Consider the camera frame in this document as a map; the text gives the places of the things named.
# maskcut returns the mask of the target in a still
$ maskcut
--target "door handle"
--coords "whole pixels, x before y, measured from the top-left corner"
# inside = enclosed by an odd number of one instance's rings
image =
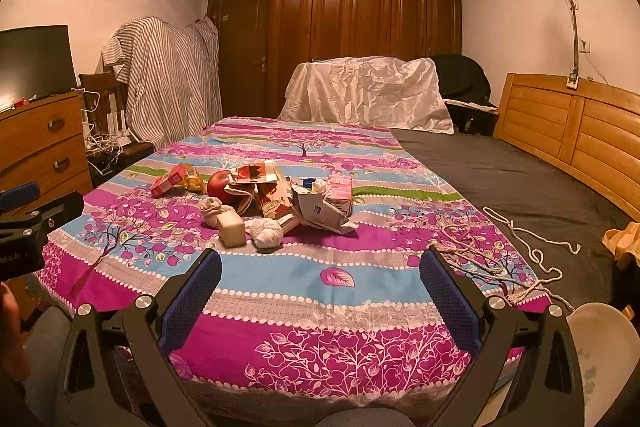
[[[267,72],[267,57],[262,57],[260,61],[254,60],[254,66],[260,66],[260,71],[262,73]]]

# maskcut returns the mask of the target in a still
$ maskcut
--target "striped cloth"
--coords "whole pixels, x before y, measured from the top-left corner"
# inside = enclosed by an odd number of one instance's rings
[[[122,25],[102,64],[129,85],[127,124],[160,149],[223,118],[218,30],[208,18],[176,28],[156,17]]]

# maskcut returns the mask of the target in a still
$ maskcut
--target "drawer handle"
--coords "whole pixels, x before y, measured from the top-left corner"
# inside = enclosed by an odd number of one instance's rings
[[[69,163],[69,156],[59,162],[53,162],[53,170],[55,172],[64,172],[68,169]]]
[[[65,126],[64,118],[56,118],[55,120],[51,120],[47,122],[47,129],[50,131],[58,131]]]

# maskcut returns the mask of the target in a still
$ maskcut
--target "dark gray mattress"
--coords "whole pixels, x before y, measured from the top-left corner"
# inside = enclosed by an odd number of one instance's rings
[[[574,307],[612,301],[612,256],[602,245],[609,229],[623,229],[631,219],[613,203],[578,180],[502,140],[466,134],[392,130],[404,150],[446,179],[476,208],[489,206],[516,227],[553,241],[582,245],[573,256],[521,234],[545,253],[546,267],[557,266],[562,280],[548,288]],[[496,225],[526,257],[526,248],[509,229]],[[542,279],[545,274],[532,266]]]

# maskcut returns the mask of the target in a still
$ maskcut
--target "wooden chair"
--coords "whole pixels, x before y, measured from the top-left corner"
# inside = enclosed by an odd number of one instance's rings
[[[100,73],[100,74],[79,74],[80,85],[87,91],[94,91],[100,93],[100,100],[98,100],[97,107],[95,107],[97,96],[93,93],[86,92],[84,94],[84,105],[86,108],[93,108],[92,112],[87,112],[87,118],[90,124],[95,125],[95,129],[92,132],[107,133],[109,128],[107,124],[107,114],[111,112],[111,105],[109,102],[109,95],[113,93],[116,98],[116,110],[120,113],[127,107],[127,86],[116,80],[113,72]],[[156,151],[155,147],[150,142],[135,142],[123,147],[122,153],[118,158],[116,165],[111,166],[110,172],[100,176],[97,172],[92,170],[92,179],[94,180],[94,186],[97,186],[118,172],[133,165],[135,162],[146,158],[150,154]]]

